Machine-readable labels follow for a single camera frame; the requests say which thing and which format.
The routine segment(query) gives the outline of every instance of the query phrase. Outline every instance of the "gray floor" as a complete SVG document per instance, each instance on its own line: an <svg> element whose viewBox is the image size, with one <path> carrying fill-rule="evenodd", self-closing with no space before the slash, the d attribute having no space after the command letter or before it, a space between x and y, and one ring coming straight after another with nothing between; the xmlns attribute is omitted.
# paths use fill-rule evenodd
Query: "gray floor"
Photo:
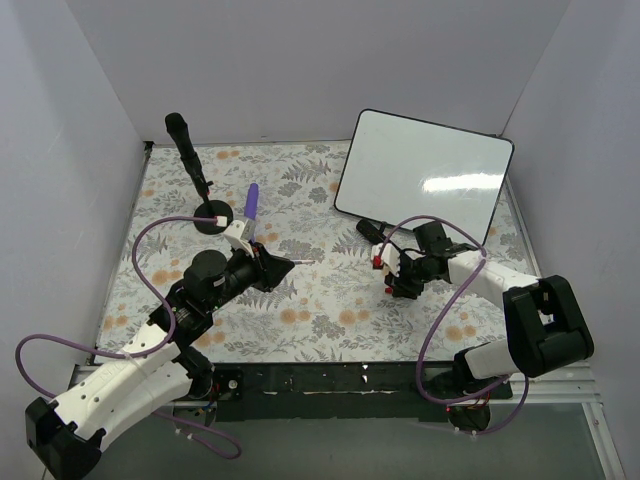
<svg viewBox="0 0 640 480"><path fill-rule="evenodd" d="M510 408L493 411L500 416ZM527 405L508 429L475 442L405 419L218 426L241 439L239 460L221 460L149 417L118 439L87 478L604 478L580 405Z"/></svg>

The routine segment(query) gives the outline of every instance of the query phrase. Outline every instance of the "black frame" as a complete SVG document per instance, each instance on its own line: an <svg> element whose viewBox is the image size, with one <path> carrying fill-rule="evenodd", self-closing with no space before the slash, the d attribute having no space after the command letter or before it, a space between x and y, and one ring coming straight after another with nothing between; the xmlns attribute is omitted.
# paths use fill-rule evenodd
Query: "black frame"
<svg viewBox="0 0 640 480"><path fill-rule="evenodd" d="M386 225L386 226L390 226L390 227L394 226L394 225L391 225L391 224L385 222L384 220L377 220L377 219L373 219L373 218L367 218L367 217L363 217L361 215L356 215L355 213L345 212L344 210L340 210L338 208L338 206L336 205L336 201L338 200L338 195L340 194L340 187L342 186L342 178L344 177L344 173L347 171L347 164L349 162L349 156L351 155L351 147L353 146L353 139L355 138L356 131L358 130L358 125L360 124L360 117L362 117L362 114L365 113L365 112L382 113L384 115L391 115L392 117L404 118L406 120L413 120L413 121L421 122L421 123L428 123L430 125L436 125L438 127L450 128L451 130L458 130L459 132L473 133L475 135L482 135L483 137L490 137L490 138L498 138L498 139L505 140L505 141L509 142L511 144L511 156L509 157L509 161L507 162L507 168L505 170L504 179L502 180L502 184L500 185L500 191L499 192L502 192L502 189L504 188L504 185L505 185L505 180L507 178L507 174L509 173L509 167L511 166L511 160L513 160L513 154L515 153L515 149L516 149L515 144L511 140L509 140L508 138L504 138L504 137L501 137L501 136L498 136L498 135L491 135L491 134L488 134L488 133L475 132L473 130L466 130L464 128L452 127L451 125L444 125L442 123L429 122L428 120L421 120L419 118L407 117L405 115L399 115L397 113L383 112L382 110L376 110L374 108L365 108L358 115L358 121L356 122L356 126L353 129L353 134L351 135L351 143L349 144L349 150L347 152L347 158L345 159L344 167L342 169L342 174L340 175L340 181L338 182L338 190L336 190L336 196L333 199L333 208L335 208L336 211L338 211L340 213L344 213L346 215L351 215L351 216L356 217L356 218L366 218L367 220L370 220L372 222L381 223L381 224ZM486 243L487 237L489 236L489 229L491 228L491 223L493 222L493 217L494 217L494 215L496 213L496 208L498 207L499 198L500 198L500 193L498 193L498 198L496 198L496 203L493 206L493 211L491 212L491 218L489 219L489 225L487 226L487 231L485 232L484 238L482 239L482 242L481 242L482 245L484 245Z"/></svg>
<svg viewBox="0 0 640 480"><path fill-rule="evenodd" d="M436 378L451 372L452 366L453 362L424 362L425 389L439 398L456 398L470 389ZM213 377L214 390L219 391L216 421L413 418L447 422L447 407L428 402L418 393L415 372L415 362L217 364ZM473 387L478 390L494 380ZM512 397L509 383L491 392L493 399Z"/></svg>

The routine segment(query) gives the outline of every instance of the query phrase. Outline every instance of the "table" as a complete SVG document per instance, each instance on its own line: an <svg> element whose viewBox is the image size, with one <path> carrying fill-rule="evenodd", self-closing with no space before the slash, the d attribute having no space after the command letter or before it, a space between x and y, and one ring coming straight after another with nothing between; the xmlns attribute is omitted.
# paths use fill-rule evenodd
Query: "table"
<svg viewBox="0 0 640 480"><path fill-rule="evenodd" d="M385 294L380 272L368 261L370 245L356 232L355 217L333 208L348 142L197 148L212 199L242 215L249 185L260 186L256 239L273 254L315 260L300 265L271 294L249 290L222 309L195 346L212 362L415 360L431 323L453 292L433 282L411 301ZM131 246L147 224L169 215L191 215L200 203L178 152L155 147L134 207L122 259L111 289L97 345L116 351L147 320L157 299L131 265ZM500 195L486 242L490 257L533 273L512 212ZM398 241L411 241L400 234ZM198 233L191 223L165 224L143 240L144 272L166 294L191 258L204 249L229 254L221 236ZM465 294L453 307L427 352L451 360L457 351L504 338L504 317L484 299Z"/></svg>

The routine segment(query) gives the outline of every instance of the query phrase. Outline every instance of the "cable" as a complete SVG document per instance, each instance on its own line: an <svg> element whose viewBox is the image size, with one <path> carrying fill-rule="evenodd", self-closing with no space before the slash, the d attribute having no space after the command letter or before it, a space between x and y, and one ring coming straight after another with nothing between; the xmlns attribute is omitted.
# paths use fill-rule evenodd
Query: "cable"
<svg viewBox="0 0 640 480"><path fill-rule="evenodd" d="M449 310L451 310L451 307L453 306L453 304L460 298L462 293L469 287L469 285L471 285L471 283L480 274L480 271L482 270L482 268L487 263L487 250L484 248L484 246L480 242L478 242L476 239L474 239L471 235L469 235L467 232L462 230L460 227L454 225L453 223L451 223L451 222L449 222L447 220L444 220L442 218L435 217L435 216L432 216L432 215L416 215L414 217L409 217L406 220L403 220L402 222L398 223L395 227L393 227L391 229L389 234L386 236L386 238L382 242L382 247L380 248L380 252L384 252L385 247L387 246L387 244L391 240L391 236L395 232L397 232L403 225L406 225L407 223L413 222L415 220L435 220L437 222L440 222L440 223L448 226L449 228L452 228L453 230L455 230L456 232L458 232L459 234L464 236L467 240L469 240L473 245L475 245L478 248L478 250L480 250L480 254L482 255L482 259L478 263L478 266L471 273L471 275L469 275L469 277L462 283L462 285L460 285L460 287L456 290L456 292L451 296L451 298L446 303L446 305L444 306L444 308L442 309L440 314L436 317L435 321L433 322L433 325L431 325L431 328L427 332L427 336L425 337L424 342L422 344L422 348L420 349L420 353L418 354L418 361L416 362L416 387L418 389L418 392L420 392L420 395L423 398L425 398L426 400L428 400L428 401L430 401L432 403L436 403L438 405L451 405L453 403L467 402L469 400L474 400L476 398L480 398L480 397L484 396L485 394L489 393L494 388L498 387L501 383L503 383L506 380L508 380L509 377L508 376L500 377L495 382L489 384L488 386L484 387L481 390L478 390L477 392L475 392L473 394L465 395L465 396L462 396L462 397L459 397L459 398L446 398L446 399L443 399L443 398L434 397L433 395L431 395L429 392L427 392L425 390L424 386L422 385L422 373L423 373L423 366L424 366L424 357L425 357L425 355L427 353L427 348L429 347L429 344L431 343L431 340L433 339L433 336L436 333L436 330L438 329L438 327L440 327L440 324L444 320L444 317L447 315L447 313L449 313ZM525 384L525 394L523 395L523 399L526 398L526 393L528 392L528 389L529 389L529 384L528 384L528 380L527 380L526 384ZM487 430L484 431L484 433L496 432L496 431L502 429L503 427L505 427L509 422L511 422L513 420L515 415L520 411L520 408L522 408L521 405L518 405L518 407L516 407L514 409L512 414L509 415L509 417L507 417L505 422L501 423L500 425L498 425L496 427L488 428Z"/></svg>
<svg viewBox="0 0 640 480"><path fill-rule="evenodd" d="M22 375L22 378L24 378L24 380L34 390L41 393L45 397L49 397L49 398L55 397L55 394L49 392L48 390L45 390L40 385L38 385L29 376L29 374L24 368L24 364L22 363L22 348L32 340L47 340L49 342L54 342L60 345L64 345L66 347L73 348L75 350L80 350L81 352L90 353L93 355L99 355L106 358L114 358L117 360L124 360L126 358L138 358L138 357L143 357L145 355L151 355L152 353L157 352L158 350L160 350L162 347L164 347L167 343L171 341L171 338L173 337L173 332L176 329L176 317L173 313L173 310L171 309L171 305L169 305L169 302L167 302L167 300L162 296L162 294L151 284L149 280L147 280L147 277L145 277L144 274L142 273L142 270L140 270L140 266L138 265L137 253L138 253L138 246L140 245L140 241L144 238L147 232L149 232L149 230L163 223L177 222L177 221L185 221L185 222L198 221L203 223L217 222L215 218L199 218L199 217L183 217L183 216L161 218L160 220L156 220L155 222L152 222L146 227L144 227L142 231L138 234L136 239L134 240L133 247L131 248L131 263L133 264L133 269L138 274L138 277L140 277L140 280L142 281L142 283L144 283L147 286L147 288L151 290L151 293L153 293L155 297L158 300L160 300L160 302L162 303L162 306L165 308L165 310L167 310L169 314L169 322L170 322L169 331L167 332L167 335L162 339L162 341L147 350L132 353L129 356L127 356L121 353L112 353L112 352L107 352L105 350L98 350L96 348L87 347L80 343L72 342L71 340L67 340L55 335L49 335L46 333L34 333L33 335L29 335L23 338L22 340L20 340L20 343L18 343L18 345L16 346L16 351L15 351L15 360L16 360L16 366L18 367L18 371L20 372L20 375Z"/></svg>
<svg viewBox="0 0 640 480"><path fill-rule="evenodd" d="M151 230L152 228L161 225L163 223L168 223L168 222L176 222L176 221L187 221L187 222L193 222L193 221L198 221L198 222L203 222L203 223L216 223L217 220L215 218L200 218L200 217L184 217L184 216L175 216L175 217L165 217L165 218L161 218L160 220L156 220L155 222L150 223L149 225L147 225L146 227L144 227L142 229L142 231L138 234L138 236L136 237L136 239L133 242L133 246L131 248L131 263L133 264L133 269L135 270L135 272L138 274L138 277L140 278L140 280L142 281L142 283L145 284L145 286L151 290L151 293L153 293L156 298L158 298L158 300L160 300L160 302L162 303L162 306L167 310L167 312L169 313L169 320L170 320L170 326L169 326L169 331L167 332L167 335L162 339L162 341L160 343L158 343L157 345L155 345L154 347L151 347L147 350L143 350L141 352L137 352L137 353L132 353L129 355L128 358L138 358L138 357L142 357L145 355L150 355L152 353L157 352L158 350L160 350L162 347L164 347L167 343L169 343L171 341L171 338L173 337L173 333L176 329L176 317L173 313L173 310L171 309L171 305L169 305L169 302L167 302L167 300L162 296L162 294L151 284L151 282L147 279L147 277L145 277L144 273L142 273L142 270L140 269L140 265L138 264L138 258L137 258L137 254L138 254L138 246L140 245L140 242L142 241L142 239L144 238L144 236L149 232L149 230ZM24 364L22 363L22 348L30 341L32 340L48 340L50 342L54 342L54 343L58 343L60 345L65 345L67 347L71 347L73 349L76 350L80 350L82 352L86 352L86 353L91 353L93 355L100 355L102 357L107 357L107 358L114 358L114 359L118 359L118 360L123 360L126 359L127 356L123 355L123 354L119 354L119 353L112 353L112 352L107 352L104 350L98 350L96 348L91 348L91 347L87 347L85 345L82 345L80 343L76 343L76 342L72 342L71 340L67 340L61 337L57 337L55 335L49 335L46 333L36 333L33 335L29 335L25 338L23 338L20 343L18 343L18 345L16 346L16 351L15 351L15 360L16 360L16 366L18 367L18 371L20 372L20 375L22 375L22 378L24 378L24 380L36 391L38 391L39 393L41 393L42 395L44 395L45 397L49 397L49 398L54 398L56 395L52 392L49 392L47 390L45 390L44 388L42 388L40 385L38 385L27 373L27 371L24 368ZM166 415L164 413L161 412L153 412L153 415L156 415L158 417L167 419L167 420L172 420L174 422L177 423L183 423L185 425L189 425L195 428L199 428L201 430L213 433L214 435L217 435L219 437L222 437L226 440L228 440L229 442L231 442L235 447L236 447L236 453L228 453L225 452L224 450L221 450L217 447L214 447L213 445L211 445L209 442L207 442L206 440L203 440L197 436L193 436L192 438L204 445L205 447L207 447L209 450L211 450L212 452L220 455L223 458L226 458L228 460L233 460L238 458L241 454L242 454L242 447L240 446L240 442L235 439L234 437L232 437L231 435L222 432L220 430L216 430L215 428L211 428L211 427L205 427L204 425L199 425L195 422L190 422L188 420L183 420L181 418L177 418L177 417L172 417L171 415Z"/></svg>
<svg viewBox="0 0 640 480"><path fill-rule="evenodd" d="M488 435L489 433L496 433L502 430L507 425L509 425L513 421L513 419L516 417L516 415L520 413L520 410L522 410L522 407L524 406L524 402L527 400L527 395L529 395L529 378L524 377L524 390L522 391L522 397L520 398L518 405L516 405L516 408L514 408L511 411L511 413L507 416L507 418L501 421L498 425L489 427L486 430L476 431L475 435ZM424 423L414 423L414 425L420 428L426 428L427 430L435 430L437 432L451 433L451 429L449 428L438 427L435 425L427 425ZM460 429L453 430L453 431L456 433L462 432L462 433L466 433L467 435L474 435L473 432L467 432L465 430L460 430Z"/></svg>
<svg viewBox="0 0 640 480"><path fill-rule="evenodd" d="M209 432L209 433L213 433L214 435L216 435L218 437L224 438L229 443L231 443L234 447L236 447L236 452L235 453L225 452L224 450L222 450L222 449L220 449L220 448L218 448L218 447L216 447L214 445L211 445L208 441L204 440L203 438L198 437L197 435L193 435L191 437L191 438L193 438L193 440L195 440L196 442L200 443L201 445L204 445L209 450L211 450L213 453L215 453L217 455L220 455L222 458L225 458L227 460L235 460L240 455L242 455L242 446L240 445L240 442L236 438L234 438L231 435L229 435L228 433L222 432L220 430L216 430L215 428L212 428L212 427L206 427L204 425L200 425L199 423L192 422L191 420L186 420L184 418L174 417L172 415L167 415L166 413L159 412L159 411L153 412L153 415L155 415L156 417L164 418L165 420L170 420L172 422L182 423L183 425L188 425L188 426L193 427L193 428L199 428L200 430L203 430L203 431Z"/></svg>

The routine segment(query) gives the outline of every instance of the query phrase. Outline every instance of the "white wall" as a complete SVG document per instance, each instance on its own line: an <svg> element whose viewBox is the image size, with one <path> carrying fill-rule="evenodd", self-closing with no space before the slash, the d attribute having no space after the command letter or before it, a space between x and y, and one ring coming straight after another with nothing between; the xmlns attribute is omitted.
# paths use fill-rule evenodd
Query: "white wall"
<svg viewBox="0 0 640 480"><path fill-rule="evenodd" d="M64 0L0 0L0 477L40 478L16 343L89 342L142 168L142 143ZM42 342L26 365L61 391L82 358Z"/></svg>
<svg viewBox="0 0 640 480"><path fill-rule="evenodd" d="M349 138L377 108L504 129L568 0L67 0L133 125L169 143Z"/></svg>
<svg viewBox="0 0 640 480"><path fill-rule="evenodd" d="M544 273L570 279L628 478L640 478L640 3L572 1L505 135Z"/></svg>

